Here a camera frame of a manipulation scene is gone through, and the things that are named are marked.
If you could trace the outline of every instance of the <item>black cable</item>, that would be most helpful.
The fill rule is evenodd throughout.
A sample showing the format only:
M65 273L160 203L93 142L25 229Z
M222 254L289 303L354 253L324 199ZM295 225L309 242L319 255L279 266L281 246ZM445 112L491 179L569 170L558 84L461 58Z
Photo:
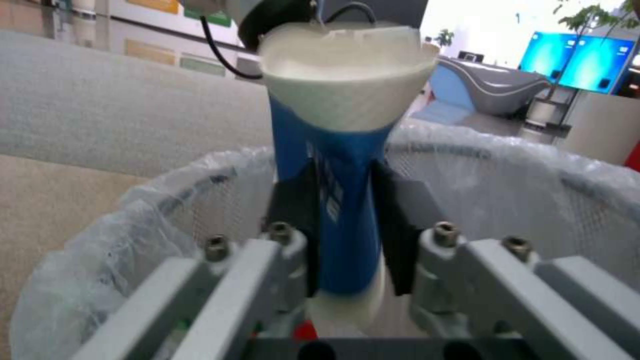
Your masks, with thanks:
M201 16L200 23L202 24L202 30L204 31L204 36L205 38L207 38L207 43L209 44L211 51L213 51L213 53L218 58L218 61L220 61L222 65L224 65L229 71L233 72L237 76L240 76L241 78L251 79L251 80L262 79L262 74L255 74L255 75L245 74L244 72L241 72L240 70L233 67L233 65L229 64L229 62L220 53L220 50L218 49L218 46L216 46L216 43L213 41L213 37L211 36L211 30L209 29L209 23L207 22L207 18L204 16Z
M330 22L333 22L335 19L337 19L337 17L339 17L343 13L348 12L349 10L359 10L367 17L367 20L369 20L371 24L376 23L376 16L375 14L373 14L373 10L371 10L369 5L361 3L360 1L352 1L344 5L342 8L339 8L335 13L329 16L324 23L328 24Z

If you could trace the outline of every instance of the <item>bolt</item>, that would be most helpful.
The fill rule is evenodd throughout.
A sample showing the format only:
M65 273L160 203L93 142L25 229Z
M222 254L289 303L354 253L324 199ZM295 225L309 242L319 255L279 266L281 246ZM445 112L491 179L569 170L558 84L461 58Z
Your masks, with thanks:
M291 241L292 232L293 229L291 225L286 222L272 222L271 225L269 225L269 238L283 246L288 245Z
M224 235L214 235L205 242L204 254L208 261L221 261L229 255L229 244Z
M433 241L439 246L455 247L459 235L458 228L450 222L441 221L433 226Z
M527 240L516 236L507 236L502 239L501 244L523 263L527 262L529 254L533 250L531 244Z

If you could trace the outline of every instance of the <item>mesh trash bin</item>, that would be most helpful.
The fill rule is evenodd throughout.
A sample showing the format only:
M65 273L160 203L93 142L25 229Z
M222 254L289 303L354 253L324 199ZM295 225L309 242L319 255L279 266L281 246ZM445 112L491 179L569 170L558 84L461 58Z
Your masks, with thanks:
M516 138L421 124L399 126L386 158L423 181L468 239L518 235L543 258L580 254L640 290L639 174ZM129 190L119 211L34 270L11 322L13 358L69 358L167 257L202 257L215 234L239 243L255 236L274 178L272 151L252 149L209 154ZM415 334L408 298L389 288L364 334Z

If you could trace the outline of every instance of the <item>red object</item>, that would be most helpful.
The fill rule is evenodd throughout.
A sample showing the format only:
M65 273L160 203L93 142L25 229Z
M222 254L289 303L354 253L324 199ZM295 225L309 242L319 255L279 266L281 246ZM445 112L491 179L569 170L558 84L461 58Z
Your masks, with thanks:
M625 166L640 172L640 142L636 144L636 147L629 154Z
M318 339L318 334L311 321L307 320L296 328L293 332L293 338L298 341L312 341Z

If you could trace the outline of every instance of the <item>gray carpet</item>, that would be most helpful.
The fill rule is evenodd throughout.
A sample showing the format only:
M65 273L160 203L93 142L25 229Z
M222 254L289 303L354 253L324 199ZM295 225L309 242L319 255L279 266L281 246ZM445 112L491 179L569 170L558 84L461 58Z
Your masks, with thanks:
M263 86L0 31L0 154L152 177L269 118Z

